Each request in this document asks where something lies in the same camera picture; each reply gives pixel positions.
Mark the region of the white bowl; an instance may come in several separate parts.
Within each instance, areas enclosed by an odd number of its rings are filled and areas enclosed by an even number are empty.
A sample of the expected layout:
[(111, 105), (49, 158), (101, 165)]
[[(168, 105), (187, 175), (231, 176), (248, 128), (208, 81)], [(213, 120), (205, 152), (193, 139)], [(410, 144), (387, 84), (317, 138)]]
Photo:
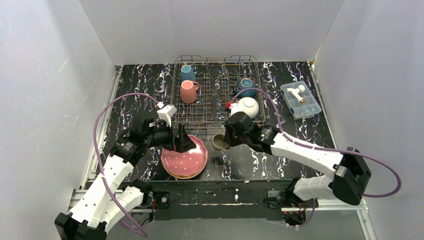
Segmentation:
[(259, 114), (259, 103), (252, 97), (243, 97), (236, 103), (239, 110), (254, 119)]

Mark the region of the small grey cup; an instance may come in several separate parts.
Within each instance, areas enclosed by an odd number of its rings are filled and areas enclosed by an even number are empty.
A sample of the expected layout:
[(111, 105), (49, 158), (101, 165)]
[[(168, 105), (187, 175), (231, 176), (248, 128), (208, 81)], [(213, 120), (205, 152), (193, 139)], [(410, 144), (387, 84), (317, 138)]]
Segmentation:
[(224, 134), (215, 134), (211, 140), (211, 147), (216, 151), (228, 150), (230, 145), (226, 142)]

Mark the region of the teal bowl beige inside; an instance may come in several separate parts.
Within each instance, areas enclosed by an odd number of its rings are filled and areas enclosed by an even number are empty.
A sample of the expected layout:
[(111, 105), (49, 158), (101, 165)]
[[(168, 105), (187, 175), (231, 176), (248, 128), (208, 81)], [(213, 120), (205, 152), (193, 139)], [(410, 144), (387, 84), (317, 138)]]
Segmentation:
[[(248, 88), (256, 89), (257, 85), (252, 79), (250, 79), (248, 77), (242, 78), (242, 79), (238, 80), (236, 82), (236, 84), (234, 85), (233, 94), (237, 95), (240, 91), (242, 91), (244, 89), (248, 89)], [(245, 98), (245, 97), (255, 98), (257, 91), (254, 90), (254, 89), (243, 91), (242, 93), (240, 93), (238, 95), (238, 98)]]

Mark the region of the pink handled mug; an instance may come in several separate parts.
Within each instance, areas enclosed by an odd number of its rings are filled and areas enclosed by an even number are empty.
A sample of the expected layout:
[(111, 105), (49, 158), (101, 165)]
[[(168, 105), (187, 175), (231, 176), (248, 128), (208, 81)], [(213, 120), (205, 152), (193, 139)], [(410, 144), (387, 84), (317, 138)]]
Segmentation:
[(197, 90), (200, 85), (191, 80), (184, 80), (180, 85), (180, 99), (183, 103), (191, 104), (197, 99)]

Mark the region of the blue handled mug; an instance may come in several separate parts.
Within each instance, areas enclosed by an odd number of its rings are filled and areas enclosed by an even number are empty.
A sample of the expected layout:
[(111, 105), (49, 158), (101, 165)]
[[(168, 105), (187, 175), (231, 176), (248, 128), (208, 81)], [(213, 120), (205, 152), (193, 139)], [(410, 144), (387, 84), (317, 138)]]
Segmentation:
[(179, 76), (181, 81), (195, 81), (196, 75), (194, 66), (190, 64), (183, 64), (180, 68)]

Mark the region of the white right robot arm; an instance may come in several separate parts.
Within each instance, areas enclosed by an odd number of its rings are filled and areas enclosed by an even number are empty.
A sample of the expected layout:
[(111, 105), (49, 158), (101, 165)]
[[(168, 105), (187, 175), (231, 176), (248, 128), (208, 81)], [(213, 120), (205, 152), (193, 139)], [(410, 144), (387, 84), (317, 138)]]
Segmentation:
[(230, 147), (245, 144), (256, 152), (285, 157), (321, 172), (321, 176), (296, 177), (285, 190), (289, 198), (308, 201), (335, 198), (357, 206), (371, 178), (371, 171), (353, 148), (339, 151), (295, 138), (277, 127), (259, 127), (244, 112), (233, 114), (224, 124)]

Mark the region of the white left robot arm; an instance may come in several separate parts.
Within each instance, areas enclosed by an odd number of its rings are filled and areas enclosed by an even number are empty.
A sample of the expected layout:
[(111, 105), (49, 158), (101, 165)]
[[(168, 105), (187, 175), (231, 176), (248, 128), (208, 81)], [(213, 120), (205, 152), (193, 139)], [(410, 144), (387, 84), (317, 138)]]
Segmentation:
[(54, 224), (62, 240), (104, 240), (123, 216), (131, 217), (129, 212), (153, 195), (152, 185), (142, 180), (134, 180), (119, 196), (115, 195), (124, 178), (151, 147), (185, 153), (197, 145), (182, 124), (174, 134), (165, 120), (137, 119), (117, 138), (84, 196), (68, 213), (56, 217)]

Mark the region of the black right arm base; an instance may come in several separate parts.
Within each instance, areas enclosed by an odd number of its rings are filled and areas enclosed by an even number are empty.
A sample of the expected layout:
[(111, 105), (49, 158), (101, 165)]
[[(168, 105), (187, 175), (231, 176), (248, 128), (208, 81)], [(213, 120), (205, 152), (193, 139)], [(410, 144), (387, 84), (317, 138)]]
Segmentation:
[(282, 217), (288, 226), (294, 228), (308, 224), (318, 206), (316, 198), (301, 200), (294, 194), (295, 185), (300, 179), (300, 177), (293, 178), (283, 191), (272, 193), (271, 196), (267, 196), (263, 200), (271, 209), (294, 208), (295, 211), (285, 211)]

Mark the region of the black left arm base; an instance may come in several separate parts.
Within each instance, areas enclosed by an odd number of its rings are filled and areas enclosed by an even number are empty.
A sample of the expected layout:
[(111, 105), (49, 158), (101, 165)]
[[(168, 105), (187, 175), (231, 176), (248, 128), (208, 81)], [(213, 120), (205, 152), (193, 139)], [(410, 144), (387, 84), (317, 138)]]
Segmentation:
[(171, 197), (169, 192), (156, 191), (150, 183), (140, 179), (132, 181), (129, 186), (135, 187), (144, 194), (139, 207), (149, 210), (149, 216), (142, 222), (142, 227), (145, 227), (154, 219), (156, 210), (167, 210), (170, 207)]

